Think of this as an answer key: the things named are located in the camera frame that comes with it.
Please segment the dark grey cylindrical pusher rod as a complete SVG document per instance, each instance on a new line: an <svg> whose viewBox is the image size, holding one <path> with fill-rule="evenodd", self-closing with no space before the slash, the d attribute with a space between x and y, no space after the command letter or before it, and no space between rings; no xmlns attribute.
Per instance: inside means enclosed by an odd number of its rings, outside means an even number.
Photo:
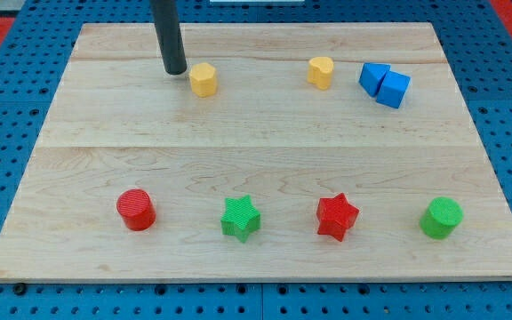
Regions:
<svg viewBox="0 0 512 320"><path fill-rule="evenodd" d="M164 70L169 75L183 74L188 64L176 1L150 0L149 2Z"/></svg>

